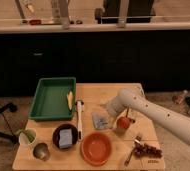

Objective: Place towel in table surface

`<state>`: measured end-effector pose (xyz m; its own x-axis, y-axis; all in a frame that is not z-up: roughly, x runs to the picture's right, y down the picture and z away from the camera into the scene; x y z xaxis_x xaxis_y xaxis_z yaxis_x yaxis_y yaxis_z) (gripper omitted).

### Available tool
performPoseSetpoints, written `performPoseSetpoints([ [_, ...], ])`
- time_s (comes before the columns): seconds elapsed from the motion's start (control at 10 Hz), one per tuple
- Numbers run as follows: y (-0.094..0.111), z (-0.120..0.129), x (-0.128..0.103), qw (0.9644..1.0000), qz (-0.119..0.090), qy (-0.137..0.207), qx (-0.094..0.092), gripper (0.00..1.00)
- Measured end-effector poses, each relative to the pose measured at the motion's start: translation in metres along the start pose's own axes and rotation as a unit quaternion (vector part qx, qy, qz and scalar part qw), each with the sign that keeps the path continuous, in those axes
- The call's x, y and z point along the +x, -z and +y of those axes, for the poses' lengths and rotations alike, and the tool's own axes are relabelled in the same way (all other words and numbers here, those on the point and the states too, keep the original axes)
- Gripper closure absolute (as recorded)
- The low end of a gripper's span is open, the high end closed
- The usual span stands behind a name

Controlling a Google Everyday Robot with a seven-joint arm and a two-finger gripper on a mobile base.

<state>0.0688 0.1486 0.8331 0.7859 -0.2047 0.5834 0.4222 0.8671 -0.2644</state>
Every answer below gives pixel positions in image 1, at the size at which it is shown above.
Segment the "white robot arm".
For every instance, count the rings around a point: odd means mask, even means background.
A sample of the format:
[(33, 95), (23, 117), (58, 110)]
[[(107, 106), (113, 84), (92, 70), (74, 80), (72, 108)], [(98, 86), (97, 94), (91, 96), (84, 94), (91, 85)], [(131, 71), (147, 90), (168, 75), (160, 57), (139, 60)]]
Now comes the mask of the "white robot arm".
[(148, 101), (140, 90), (120, 89), (102, 107), (112, 118), (127, 108), (138, 111), (190, 146), (190, 118)]

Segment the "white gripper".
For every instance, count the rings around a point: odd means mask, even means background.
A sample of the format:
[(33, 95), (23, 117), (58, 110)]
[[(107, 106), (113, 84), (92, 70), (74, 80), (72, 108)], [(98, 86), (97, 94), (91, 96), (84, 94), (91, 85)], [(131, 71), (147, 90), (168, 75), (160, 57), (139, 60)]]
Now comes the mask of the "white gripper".
[(114, 118), (118, 117), (124, 111), (124, 106), (118, 96), (102, 104), (102, 107)]

